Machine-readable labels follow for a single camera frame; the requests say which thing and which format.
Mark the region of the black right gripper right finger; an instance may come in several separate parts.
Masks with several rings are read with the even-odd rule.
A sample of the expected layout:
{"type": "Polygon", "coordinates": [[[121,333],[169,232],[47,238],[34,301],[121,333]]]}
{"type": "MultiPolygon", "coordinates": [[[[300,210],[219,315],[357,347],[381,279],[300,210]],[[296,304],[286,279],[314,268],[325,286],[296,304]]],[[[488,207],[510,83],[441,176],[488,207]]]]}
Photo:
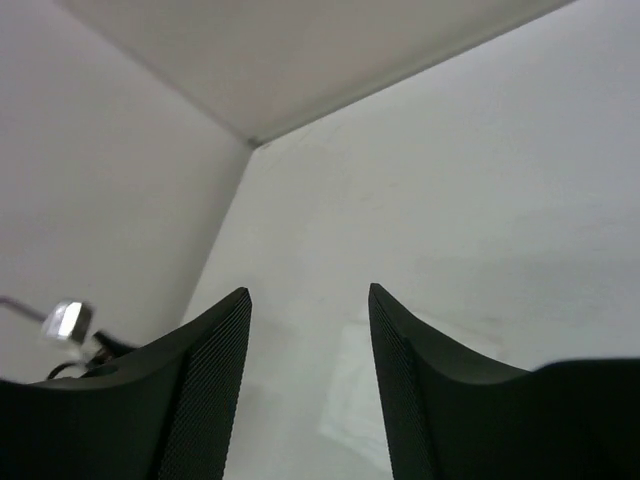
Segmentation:
{"type": "Polygon", "coordinates": [[[370,336],[396,479],[635,479],[639,362],[489,358],[379,284],[370,336]]]}

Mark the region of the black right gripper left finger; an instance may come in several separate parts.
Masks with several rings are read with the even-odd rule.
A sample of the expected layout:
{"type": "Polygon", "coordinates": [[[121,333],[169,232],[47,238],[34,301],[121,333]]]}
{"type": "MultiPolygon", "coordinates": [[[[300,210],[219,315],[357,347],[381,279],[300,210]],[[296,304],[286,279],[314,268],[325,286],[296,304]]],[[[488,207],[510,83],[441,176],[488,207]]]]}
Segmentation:
{"type": "Polygon", "coordinates": [[[251,297],[78,378],[1,384],[5,479],[219,479],[243,377],[251,297]]]}

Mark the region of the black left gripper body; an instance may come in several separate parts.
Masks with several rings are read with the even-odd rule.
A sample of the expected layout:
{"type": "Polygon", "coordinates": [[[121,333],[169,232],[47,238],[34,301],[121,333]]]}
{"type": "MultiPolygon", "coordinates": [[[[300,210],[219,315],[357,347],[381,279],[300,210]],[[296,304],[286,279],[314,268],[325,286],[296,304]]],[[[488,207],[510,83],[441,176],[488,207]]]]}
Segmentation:
{"type": "Polygon", "coordinates": [[[79,359],[65,361],[57,365],[50,371],[49,377],[58,378],[62,372],[70,368],[88,372],[127,355],[137,348],[138,345],[122,341],[103,330],[98,330],[93,334],[88,347],[81,350],[79,359]]]}

